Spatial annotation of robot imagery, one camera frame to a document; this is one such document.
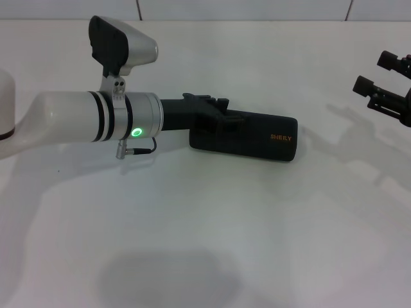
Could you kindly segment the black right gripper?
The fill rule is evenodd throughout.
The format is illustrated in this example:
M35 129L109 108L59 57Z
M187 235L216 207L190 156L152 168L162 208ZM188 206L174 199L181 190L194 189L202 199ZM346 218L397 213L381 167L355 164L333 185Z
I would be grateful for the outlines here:
M378 59L377 66L397 73L410 79L410 55L399 58L388 51L383 51ZM411 89L405 97L375 86L373 81L357 77L353 91L363 97L370 97L368 107L379 112L400 112L399 121L411 127Z

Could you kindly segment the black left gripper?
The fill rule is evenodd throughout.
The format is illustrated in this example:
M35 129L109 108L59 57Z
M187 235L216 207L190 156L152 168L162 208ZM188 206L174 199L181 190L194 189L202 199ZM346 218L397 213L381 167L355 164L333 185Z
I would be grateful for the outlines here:
M182 99L162 99L164 121L162 131L199 129L218 135L237 134L244 118L225 113L229 106L227 98L183 93Z

